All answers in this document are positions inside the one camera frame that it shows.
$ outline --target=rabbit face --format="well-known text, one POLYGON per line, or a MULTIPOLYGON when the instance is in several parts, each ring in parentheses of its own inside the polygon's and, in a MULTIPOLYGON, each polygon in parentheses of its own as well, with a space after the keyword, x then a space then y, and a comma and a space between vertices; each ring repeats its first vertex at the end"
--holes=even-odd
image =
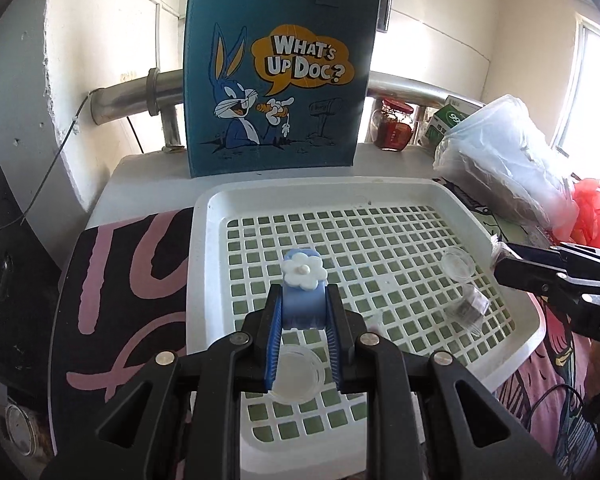
POLYGON ((250 88, 243 88, 237 81, 225 79, 219 81, 214 87, 216 98, 216 117, 233 119, 245 117, 250 108, 255 104, 258 94, 250 88))
POLYGON ((234 47, 227 53, 224 37, 216 23, 209 62, 209 81, 214 88, 216 108, 214 115, 223 119, 239 119, 247 115, 258 94, 229 79, 242 62, 247 28, 243 27, 234 47))

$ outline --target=silver screw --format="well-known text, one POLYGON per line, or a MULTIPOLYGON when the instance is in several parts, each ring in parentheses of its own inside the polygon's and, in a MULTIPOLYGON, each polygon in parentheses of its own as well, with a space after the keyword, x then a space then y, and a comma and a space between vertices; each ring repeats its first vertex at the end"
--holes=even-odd
POLYGON ((360 342, 364 346, 374 346, 380 342, 380 338, 378 337, 378 334, 374 334, 372 332, 365 332, 363 333, 363 335, 360 336, 360 342))
POLYGON ((176 356, 173 355, 173 352, 165 351, 160 352, 155 357, 155 362, 157 362, 160 366, 170 365, 176 360, 176 356))
POLYGON ((231 341, 234 345, 246 345, 249 342, 249 334, 245 332, 234 332, 229 337, 229 341, 231 341))
POLYGON ((454 357, 449 352, 436 352, 433 360, 440 366, 449 366, 454 361, 454 357))

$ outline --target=white plastic bag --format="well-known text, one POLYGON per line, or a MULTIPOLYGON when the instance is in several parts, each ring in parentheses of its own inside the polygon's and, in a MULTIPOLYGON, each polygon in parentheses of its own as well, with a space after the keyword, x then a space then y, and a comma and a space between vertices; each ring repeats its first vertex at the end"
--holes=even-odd
POLYGON ((453 127, 433 168, 497 215, 569 238, 578 216, 569 172, 520 99, 503 96, 453 127))

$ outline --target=glass jar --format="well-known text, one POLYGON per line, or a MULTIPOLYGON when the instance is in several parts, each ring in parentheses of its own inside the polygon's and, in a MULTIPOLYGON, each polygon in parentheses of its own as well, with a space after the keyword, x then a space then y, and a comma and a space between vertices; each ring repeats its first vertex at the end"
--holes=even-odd
POLYGON ((371 134, 381 150, 400 152, 413 135, 413 107, 396 99, 382 99, 382 107, 371 116, 371 134))

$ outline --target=white flower decoration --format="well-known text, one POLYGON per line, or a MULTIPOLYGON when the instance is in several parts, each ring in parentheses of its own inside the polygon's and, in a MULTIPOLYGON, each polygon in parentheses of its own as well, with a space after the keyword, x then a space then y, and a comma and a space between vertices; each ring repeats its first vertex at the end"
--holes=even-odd
POLYGON ((284 260, 280 268, 285 275, 285 283, 299 286, 302 290, 315 290, 318 282, 327 279, 327 271, 322 268, 319 256, 296 253, 290 260, 284 260))

